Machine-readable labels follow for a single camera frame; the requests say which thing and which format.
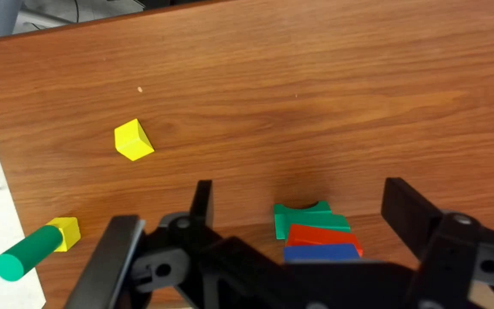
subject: green block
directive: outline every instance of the green block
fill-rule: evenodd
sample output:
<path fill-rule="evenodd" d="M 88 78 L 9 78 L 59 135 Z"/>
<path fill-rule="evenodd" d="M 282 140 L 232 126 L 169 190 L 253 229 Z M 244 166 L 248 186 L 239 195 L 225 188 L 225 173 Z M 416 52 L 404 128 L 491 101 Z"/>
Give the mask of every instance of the green block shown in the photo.
<path fill-rule="evenodd" d="M 62 241 L 59 228 L 45 224 L 35 233 L 0 253 L 0 276 L 8 281 L 18 281 Z"/>
<path fill-rule="evenodd" d="M 320 200 L 311 207 L 289 207 L 287 204 L 275 205 L 275 216 L 287 216 L 294 212 L 333 212 L 330 202 Z"/>
<path fill-rule="evenodd" d="M 277 238 L 285 240 L 292 224 L 318 226 L 327 229 L 351 231 L 345 216 L 335 214 L 327 200 L 320 200 L 313 207 L 296 209 L 285 204 L 275 205 Z"/>

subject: stack of blocks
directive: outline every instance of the stack of blocks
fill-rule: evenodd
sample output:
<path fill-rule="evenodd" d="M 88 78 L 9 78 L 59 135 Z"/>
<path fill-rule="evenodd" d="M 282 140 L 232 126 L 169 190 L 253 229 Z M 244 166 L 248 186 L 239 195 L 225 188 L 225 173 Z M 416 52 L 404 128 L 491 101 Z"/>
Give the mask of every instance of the stack of blocks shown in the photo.
<path fill-rule="evenodd" d="M 287 240 L 285 262 L 337 262 L 364 255 L 364 248 L 345 216 L 335 214 L 327 200 L 296 209 L 275 205 L 279 240 Z"/>

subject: green cylinder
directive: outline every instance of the green cylinder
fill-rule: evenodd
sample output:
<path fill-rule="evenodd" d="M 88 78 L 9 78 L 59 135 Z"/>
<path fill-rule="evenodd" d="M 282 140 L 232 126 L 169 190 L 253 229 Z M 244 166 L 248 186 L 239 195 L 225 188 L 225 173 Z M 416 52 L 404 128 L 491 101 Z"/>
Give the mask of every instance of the green cylinder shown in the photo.
<path fill-rule="evenodd" d="M 0 253 L 0 276 L 8 281 L 18 281 L 62 241 L 62 233 L 57 226 L 45 224 L 9 250 Z"/>

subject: toy block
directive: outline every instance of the toy block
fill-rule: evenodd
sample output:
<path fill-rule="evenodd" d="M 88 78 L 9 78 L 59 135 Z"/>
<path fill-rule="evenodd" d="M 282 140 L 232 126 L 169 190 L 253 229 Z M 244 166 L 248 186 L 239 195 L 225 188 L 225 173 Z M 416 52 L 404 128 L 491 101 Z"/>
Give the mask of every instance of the toy block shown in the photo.
<path fill-rule="evenodd" d="M 304 224 L 292 224 L 287 238 L 289 246 L 296 245 L 327 245 L 327 243 L 352 243 L 359 255 L 364 255 L 364 246 L 352 233 L 323 229 Z"/>
<path fill-rule="evenodd" d="M 59 228 L 62 234 L 62 241 L 56 252 L 69 252 L 81 238 L 80 222 L 74 216 L 54 217 L 47 224 Z"/>
<path fill-rule="evenodd" d="M 285 246 L 285 262 L 337 262 L 359 258 L 352 243 Z"/>
<path fill-rule="evenodd" d="M 56 217 L 0 253 L 0 276 L 18 281 L 52 252 L 68 252 L 80 238 L 78 217 Z"/>
<path fill-rule="evenodd" d="M 330 202 L 327 200 L 318 200 L 315 205 L 309 207 L 289 207 L 287 204 L 275 204 L 275 226 L 277 226 L 277 234 L 279 229 L 282 229 L 284 226 L 287 226 L 285 217 L 289 214 L 309 214 L 309 212 L 333 212 L 330 207 Z"/>
<path fill-rule="evenodd" d="M 140 157 L 155 152 L 155 147 L 152 145 L 138 118 L 117 126 L 114 130 L 114 138 L 116 138 L 116 149 L 131 161 L 138 161 Z"/>
<path fill-rule="evenodd" d="M 275 221 L 277 238 L 285 240 L 292 224 L 306 224 L 327 229 L 351 231 L 345 216 L 333 212 L 291 212 Z"/>

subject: red block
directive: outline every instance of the red block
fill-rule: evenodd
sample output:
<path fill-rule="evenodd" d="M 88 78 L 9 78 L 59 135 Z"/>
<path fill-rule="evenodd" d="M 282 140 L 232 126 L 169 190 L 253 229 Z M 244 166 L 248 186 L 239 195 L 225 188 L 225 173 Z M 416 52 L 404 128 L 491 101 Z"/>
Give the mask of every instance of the red block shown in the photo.
<path fill-rule="evenodd" d="M 323 229 L 304 224 L 292 224 L 287 238 L 287 245 L 327 245 L 327 243 L 352 243 L 356 245 L 359 255 L 364 255 L 364 246 L 352 233 Z"/>

